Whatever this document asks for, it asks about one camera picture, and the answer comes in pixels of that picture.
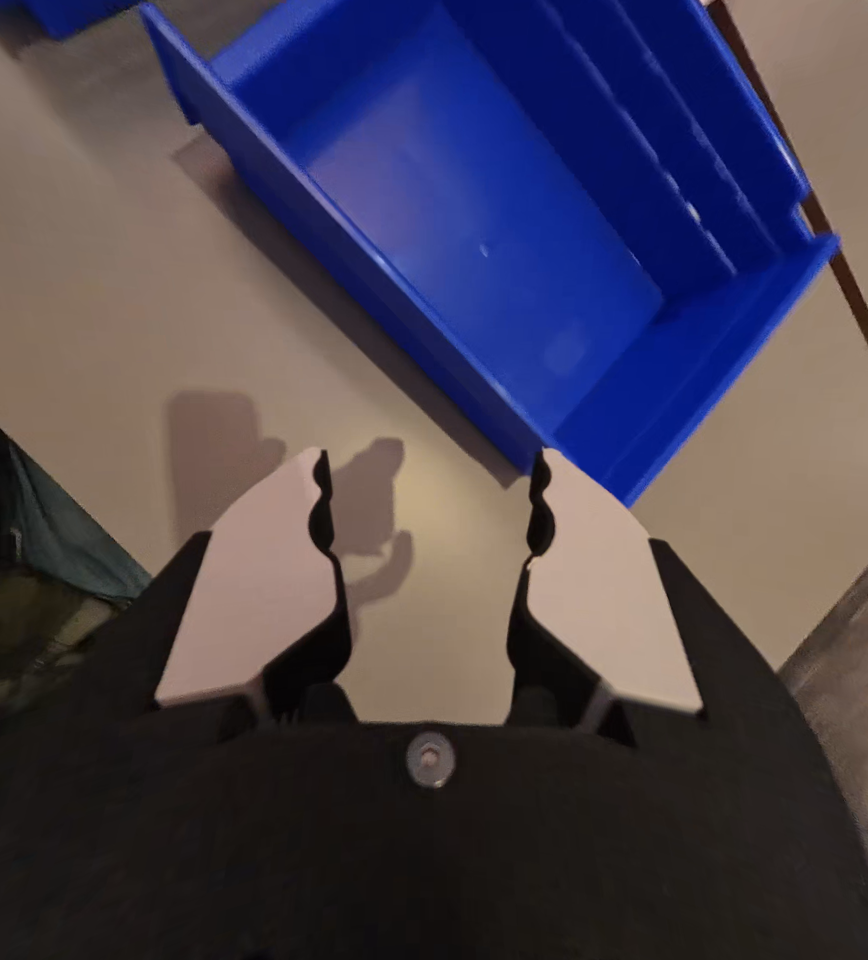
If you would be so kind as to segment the person in plaid shirt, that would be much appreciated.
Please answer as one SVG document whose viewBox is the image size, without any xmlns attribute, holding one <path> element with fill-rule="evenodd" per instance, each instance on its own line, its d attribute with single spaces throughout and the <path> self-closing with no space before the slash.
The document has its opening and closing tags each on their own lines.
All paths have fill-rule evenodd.
<svg viewBox="0 0 868 960">
<path fill-rule="evenodd" d="M 92 634 L 125 608 L 20 566 L 0 566 L 0 717 L 50 698 Z"/>
</svg>

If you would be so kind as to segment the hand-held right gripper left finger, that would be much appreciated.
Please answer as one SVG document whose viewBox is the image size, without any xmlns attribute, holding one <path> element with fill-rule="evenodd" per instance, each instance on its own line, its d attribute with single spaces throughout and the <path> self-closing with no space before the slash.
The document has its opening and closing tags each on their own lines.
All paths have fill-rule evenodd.
<svg viewBox="0 0 868 960">
<path fill-rule="evenodd" d="M 340 675 L 352 634 L 331 498 L 328 454 L 311 447 L 213 524 L 155 690 L 160 707 L 239 695 L 259 719 L 282 719 Z"/>
</svg>

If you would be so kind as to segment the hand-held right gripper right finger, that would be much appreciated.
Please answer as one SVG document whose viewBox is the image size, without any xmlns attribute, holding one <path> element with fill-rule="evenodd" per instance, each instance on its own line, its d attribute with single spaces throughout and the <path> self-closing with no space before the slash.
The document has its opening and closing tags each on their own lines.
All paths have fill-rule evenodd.
<svg viewBox="0 0 868 960">
<path fill-rule="evenodd" d="M 552 448 L 537 454 L 528 495 L 506 725 L 625 732 L 632 707 L 701 718 L 703 697 L 645 528 Z"/>
</svg>

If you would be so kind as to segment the blue plastic bin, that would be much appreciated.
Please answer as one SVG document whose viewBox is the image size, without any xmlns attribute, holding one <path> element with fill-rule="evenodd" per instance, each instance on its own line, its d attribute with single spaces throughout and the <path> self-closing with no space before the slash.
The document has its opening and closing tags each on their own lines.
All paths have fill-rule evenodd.
<svg viewBox="0 0 868 960">
<path fill-rule="evenodd" d="M 211 58 L 139 7 L 188 123 L 514 464 L 632 505 L 837 249 L 704 6 L 283 2 Z"/>
<path fill-rule="evenodd" d="M 0 1 L 0 13 L 23 12 L 56 41 L 119 15 L 139 1 Z"/>
</svg>

